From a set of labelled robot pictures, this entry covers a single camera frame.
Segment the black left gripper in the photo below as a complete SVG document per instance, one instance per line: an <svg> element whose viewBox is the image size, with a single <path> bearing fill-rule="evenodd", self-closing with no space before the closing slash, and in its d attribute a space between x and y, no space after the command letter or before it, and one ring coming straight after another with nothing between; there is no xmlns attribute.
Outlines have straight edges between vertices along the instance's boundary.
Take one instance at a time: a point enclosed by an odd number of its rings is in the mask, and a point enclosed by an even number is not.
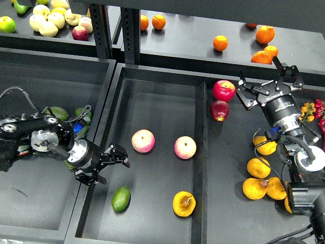
<svg viewBox="0 0 325 244"><path fill-rule="evenodd" d="M76 168L74 169L75 179L86 186L98 183L107 184L106 179L95 169L96 167L105 168L115 164L130 167L126 149L116 143L110 143L103 151L93 142L82 138L74 141L69 154L67 162Z"/></svg>

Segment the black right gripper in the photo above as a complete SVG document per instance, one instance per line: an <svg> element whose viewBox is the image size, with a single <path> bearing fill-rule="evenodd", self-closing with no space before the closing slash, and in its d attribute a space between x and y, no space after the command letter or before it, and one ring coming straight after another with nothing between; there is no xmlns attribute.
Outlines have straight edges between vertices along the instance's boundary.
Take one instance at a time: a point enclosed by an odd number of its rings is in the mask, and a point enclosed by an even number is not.
<svg viewBox="0 0 325 244"><path fill-rule="evenodd" d="M283 66L277 56L273 57L273 63L279 72L278 79L262 85L247 82L243 72L239 71L236 95L246 110L258 103L270 126L297 127L301 110L291 92L301 90L304 81L296 66Z"/></svg>

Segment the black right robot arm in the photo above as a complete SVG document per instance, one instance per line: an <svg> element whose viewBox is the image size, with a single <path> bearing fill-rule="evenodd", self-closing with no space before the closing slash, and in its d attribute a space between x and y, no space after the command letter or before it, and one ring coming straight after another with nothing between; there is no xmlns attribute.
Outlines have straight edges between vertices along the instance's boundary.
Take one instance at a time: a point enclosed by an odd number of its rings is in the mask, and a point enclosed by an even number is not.
<svg viewBox="0 0 325 244"><path fill-rule="evenodd" d="M279 161L288 167L290 181L281 180L294 215L307 216L316 243L324 243L324 151L315 146L321 135L314 130L311 141L305 139L307 126L292 93L304 86L296 66L283 66L273 57L279 76L263 84L247 82L242 73L237 96L246 110L259 105L271 129L267 142L277 143Z"/></svg>

